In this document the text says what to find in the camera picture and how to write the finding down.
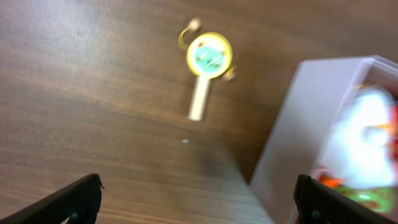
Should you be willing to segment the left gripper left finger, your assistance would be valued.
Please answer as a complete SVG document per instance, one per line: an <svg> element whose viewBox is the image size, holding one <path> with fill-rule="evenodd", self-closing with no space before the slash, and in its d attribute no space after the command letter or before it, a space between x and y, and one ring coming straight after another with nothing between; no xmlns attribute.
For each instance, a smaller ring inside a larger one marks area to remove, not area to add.
<svg viewBox="0 0 398 224"><path fill-rule="evenodd" d="M88 174L28 207L1 219L1 224L95 224L103 188L98 174Z"/></svg>

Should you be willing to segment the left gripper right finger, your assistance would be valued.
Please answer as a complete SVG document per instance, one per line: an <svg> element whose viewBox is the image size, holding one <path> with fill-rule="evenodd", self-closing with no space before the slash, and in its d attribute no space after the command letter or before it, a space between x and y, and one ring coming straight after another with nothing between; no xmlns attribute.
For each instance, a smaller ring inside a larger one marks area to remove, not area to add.
<svg viewBox="0 0 398 224"><path fill-rule="evenodd" d="M305 174L297 177L294 200L303 224L397 224Z"/></svg>

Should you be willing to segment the white yellow duck plush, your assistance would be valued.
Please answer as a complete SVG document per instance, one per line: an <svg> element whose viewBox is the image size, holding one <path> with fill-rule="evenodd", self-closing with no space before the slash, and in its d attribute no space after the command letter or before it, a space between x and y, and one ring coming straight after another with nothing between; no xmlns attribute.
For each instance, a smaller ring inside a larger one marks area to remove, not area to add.
<svg viewBox="0 0 398 224"><path fill-rule="evenodd" d="M392 103L391 94L379 86L359 88L332 127L319 165L350 188L395 186Z"/></svg>

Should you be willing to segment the green numbered ball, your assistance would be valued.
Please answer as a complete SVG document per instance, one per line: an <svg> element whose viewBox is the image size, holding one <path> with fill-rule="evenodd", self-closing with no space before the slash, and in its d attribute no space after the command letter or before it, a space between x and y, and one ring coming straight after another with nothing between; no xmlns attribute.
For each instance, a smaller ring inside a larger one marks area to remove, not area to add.
<svg viewBox="0 0 398 224"><path fill-rule="evenodd" d="M335 188L335 191L376 213L382 214L391 214L397 199L397 192L393 187L352 189L341 185Z"/></svg>

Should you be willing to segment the red toy fire truck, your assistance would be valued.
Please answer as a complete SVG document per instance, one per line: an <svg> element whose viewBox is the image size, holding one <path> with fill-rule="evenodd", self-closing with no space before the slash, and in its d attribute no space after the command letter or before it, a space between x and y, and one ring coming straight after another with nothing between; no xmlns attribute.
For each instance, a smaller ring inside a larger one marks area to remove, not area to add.
<svg viewBox="0 0 398 224"><path fill-rule="evenodd" d="M397 104L392 106L392 140L391 140L391 157L394 168L397 172Z"/></svg>

